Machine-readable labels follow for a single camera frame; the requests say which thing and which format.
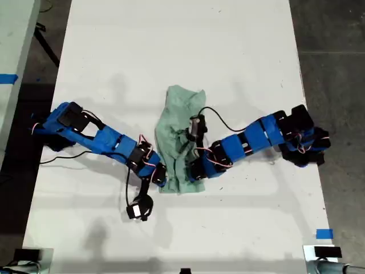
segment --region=white table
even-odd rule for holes
[[[72,2],[53,107],[75,101],[153,140],[173,84],[204,89],[235,128],[305,103],[288,0]],[[210,143],[230,134],[206,117]],[[42,158],[54,155],[45,148]],[[152,187],[144,223],[124,212],[125,175],[96,155],[42,166],[24,246],[54,248],[53,273],[306,273],[302,245],[331,243],[315,239],[328,228],[317,167],[272,150],[199,194]]]
[[[0,74],[16,74],[14,84],[0,84],[0,167],[17,106],[40,0],[0,1]]]

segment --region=green towel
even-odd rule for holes
[[[167,167],[168,181],[162,193],[204,191],[202,181],[191,183],[186,174],[186,164],[196,158],[195,143],[185,136],[190,117],[205,106],[205,91],[194,92],[180,86],[167,90],[165,109],[155,128],[157,150]]]

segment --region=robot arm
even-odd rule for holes
[[[98,127],[95,136],[86,136],[82,133],[90,122]],[[60,151],[79,143],[94,154],[105,155],[125,164],[141,178],[140,193],[133,203],[128,204],[127,213],[131,219],[147,219],[153,206],[151,197],[147,195],[149,184],[152,182],[163,187],[166,183],[166,167],[160,162],[160,157],[154,152],[152,145],[142,135],[136,142],[107,126],[93,113],[82,109],[75,102],[60,104],[41,124],[42,126],[37,127],[34,133],[48,136],[46,143],[51,149]]]
[[[215,141],[209,148],[202,147],[204,116],[198,114],[191,120],[188,138],[197,142],[199,152],[188,168],[192,182],[220,176],[238,160],[275,145],[279,145],[283,158],[296,166],[320,165],[325,162],[323,151],[331,146],[329,133],[314,127],[304,105],[294,107],[289,116],[278,111],[261,117],[239,134]]]

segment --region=blue tape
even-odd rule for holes
[[[254,153],[263,150],[264,148],[271,147],[269,140],[263,133],[262,127],[258,121],[253,122],[246,127],[244,132]]]
[[[227,156],[233,163],[246,156],[237,134],[224,138],[222,140],[222,146]]]
[[[318,229],[316,239],[333,239],[333,229]]]
[[[14,84],[16,80],[17,74],[0,74],[0,84]]]
[[[276,118],[274,117],[274,115],[271,114],[266,117],[262,117],[261,122],[273,146],[285,142],[283,136],[280,133],[280,129],[277,125]]]

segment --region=black cable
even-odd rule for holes
[[[128,185],[129,185],[129,175],[131,174],[131,168],[128,167],[127,180],[125,181],[125,201],[129,205],[128,201]]]
[[[227,124],[226,124],[226,122],[224,122],[224,120],[223,120],[223,118],[219,115],[219,113],[215,110],[215,109],[213,109],[212,107],[203,107],[200,111],[199,111],[199,113],[198,113],[198,115],[200,115],[201,113],[202,113],[202,111],[203,110],[205,110],[205,109],[208,109],[208,110],[212,110],[215,114],[217,114],[218,115],[218,117],[219,117],[219,119],[221,119],[221,121],[223,122],[223,124],[229,129],[229,130],[231,130],[231,131],[233,131],[233,132],[241,132],[241,131],[243,131],[244,129],[245,129],[245,127],[244,128],[242,128],[242,129],[240,129],[240,130],[234,130],[234,129],[232,129],[232,128],[230,128]]]
[[[119,155],[119,156],[123,157],[125,161],[128,161],[128,158],[125,155],[123,155],[122,153],[118,153],[118,152],[102,152],[102,155],[105,155],[105,156]]]
[[[13,270],[9,267],[0,267],[0,270],[9,272],[10,274],[15,273],[15,274],[29,274],[28,272],[24,272],[24,271],[19,271],[19,270]]]
[[[75,156],[71,156],[71,157],[66,157],[66,156],[57,156],[57,157],[54,157],[52,160],[49,160],[49,161],[46,161],[46,162],[40,162],[39,164],[47,164],[47,163],[51,163],[53,162],[54,160],[56,160],[57,158],[59,159],[74,159],[74,158],[77,158],[85,153],[93,153],[92,151],[84,151],[84,152],[81,152],[80,154],[77,154]],[[123,157],[125,159],[125,161],[128,161],[128,158],[123,155],[122,153],[118,153],[118,152],[102,152],[101,153],[102,155],[105,155],[105,156],[109,156],[109,155],[119,155],[121,157]],[[125,181],[125,201],[127,202],[127,205],[129,205],[129,201],[128,201],[128,185],[129,185],[129,176],[131,174],[131,168],[128,167],[128,173],[127,173],[127,180]]]
[[[121,157],[124,158],[125,161],[128,161],[128,158],[123,155],[122,153],[118,153],[118,152],[104,152],[102,153],[105,156],[109,156],[109,155],[119,155]],[[127,202],[127,205],[129,205],[129,201],[128,201],[128,185],[129,185],[129,176],[131,174],[131,168],[128,167],[128,173],[127,173],[127,180],[125,181],[125,201]]]
[[[85,150],[84,152],[81,152],[80,154],[77,154],[75,156],[70,156],[70,157],[67,157],[67,156],[57,156],[57,157],[54,157],[52,160],[49,160],[49,161],[46,161],[46,162],[40,162],[39,164],[48,164],[48,163],[53,162],[56,159],[75,159],[77,157],[80,157],[81,155],[84,155],[85,153],[92,153],[92,154],[94,154],[94,152],[92,152],[90,150]]]

